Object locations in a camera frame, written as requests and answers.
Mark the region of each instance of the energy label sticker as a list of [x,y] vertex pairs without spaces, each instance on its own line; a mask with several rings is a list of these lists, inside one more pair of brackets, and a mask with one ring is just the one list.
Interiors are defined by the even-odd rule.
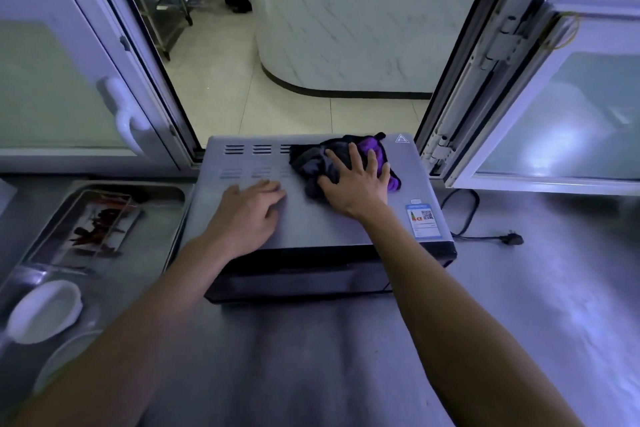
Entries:
[[428,204],[407,204],[406,213],[416,238],[442,238]]

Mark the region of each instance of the frosted glass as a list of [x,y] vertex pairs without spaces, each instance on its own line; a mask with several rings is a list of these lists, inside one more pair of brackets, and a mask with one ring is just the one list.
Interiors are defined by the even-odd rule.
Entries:
[[635,180],[639,156],[640,55],[576,51],[477,172]]
[[125,148],[113,115],[39,22],[0,21],[0,147]]

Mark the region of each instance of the cleaning cloth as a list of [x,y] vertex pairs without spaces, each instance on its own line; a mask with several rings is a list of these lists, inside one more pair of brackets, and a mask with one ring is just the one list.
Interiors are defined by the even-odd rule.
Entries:
[[[339,139],[329,139],[319,144],[309,145],[292,145],[289,150],[289,164],[295,172],[300,174],[307,180],[305,185],[305,193],[314,199],[324,199],[322,189],[317,185],[319,176],[327,176],[331,182],[338,184],[340,180],[340,172],[333,165],[324,151],[331,149],[344,164],[351,169],[351,157],[349,156],[349,143],[354,142],[358,147],[358,153],[362,158],[362,165],[367,168],[367,152],[372,149],[376,153],[378,160],[378,176],[382,172],[382,165],[387,162],[387,154],[385,148],[381,144],[381,140],[387,137],[380,132],[376,135],[367,135],[360,137],[357,135],[345,135]],[[391,178],[387,190],[395,191],[400,189],[400,179],[396,173],[391,171]]]

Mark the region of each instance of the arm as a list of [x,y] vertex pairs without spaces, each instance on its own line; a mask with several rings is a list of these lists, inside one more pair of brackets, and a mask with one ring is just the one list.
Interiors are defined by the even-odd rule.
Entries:
[[189,313],[220,270],[273,234],[282,199],[273,181],[225,191],[204,233],[41,395],[13,426],[134,426],[171,363]]
[[331,152],[340,182],[319,180],[339,212],[362,223],[384,263],[431,386],[457,426],[581,426],[560,393],[516,340],[418,244],[387,206],[388,164],[380,178],[370,152],[365,171]]

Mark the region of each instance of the hand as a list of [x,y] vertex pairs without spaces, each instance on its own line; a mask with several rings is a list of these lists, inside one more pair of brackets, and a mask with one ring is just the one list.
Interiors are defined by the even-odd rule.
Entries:
[[390,166],[386,162],[382,166],[382,173],[378,178],[378,159],[373,150],[367,154],[367,170],[362,167],[362,159],[356,144],[349,144],[351,156],[351,170],[344,165],[331,150],[326,155],[340,172],[340,181],[334,184],[327,176],[318,178],[318,185],[338,213],[363,220],[381,204],[387,204],[387,186],[390,178]]
[[228,261],[257,250],[276,230],[278,212],[270,206],[285,195],[277,181],[261,179],[243,191],[237,184],[229,187],[207,229],[196,240],[203,245],[215,244]]

